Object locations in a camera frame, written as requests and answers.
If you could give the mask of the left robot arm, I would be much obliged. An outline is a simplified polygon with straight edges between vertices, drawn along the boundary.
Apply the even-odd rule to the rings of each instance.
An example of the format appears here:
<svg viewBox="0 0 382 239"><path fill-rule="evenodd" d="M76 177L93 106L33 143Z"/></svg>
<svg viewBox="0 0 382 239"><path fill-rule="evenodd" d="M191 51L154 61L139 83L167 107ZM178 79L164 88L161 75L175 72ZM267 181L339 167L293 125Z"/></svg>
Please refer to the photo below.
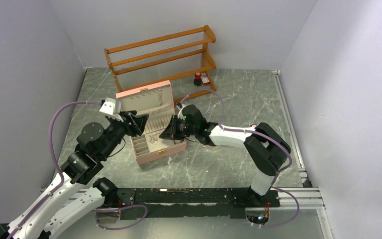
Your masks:
<svg viewBox="0 0 382 239"><path fill-rule="evenodd" d="M94 209L120 208L118 188L105 177L97 179L76 200L67 201L103 169L103 161L126 135L143 134L148 118L148 114L126 111L107 117L107 128L96 122L87 124L77 138L75 151L61 166L62 177L55 178L22 215L9 224L0 224L0 239L56 239Z"/></svg>

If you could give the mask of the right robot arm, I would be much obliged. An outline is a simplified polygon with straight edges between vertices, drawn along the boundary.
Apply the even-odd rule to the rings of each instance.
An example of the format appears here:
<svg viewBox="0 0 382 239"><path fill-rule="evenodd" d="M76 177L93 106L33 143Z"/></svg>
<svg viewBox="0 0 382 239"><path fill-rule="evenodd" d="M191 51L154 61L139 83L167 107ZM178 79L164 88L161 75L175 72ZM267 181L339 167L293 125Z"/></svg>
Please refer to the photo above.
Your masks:
<svg viewBox="0 0 382 239"><path fill-rule="evenodd" d="M249 201L261 206L268 198L282 165L291 163L291 147L267 123L230 127L207 121L195 105L183 106L160 134L161 139L184 140L194 136L203 145L231 146L247 150L257 171L250 185Z"/></svg>

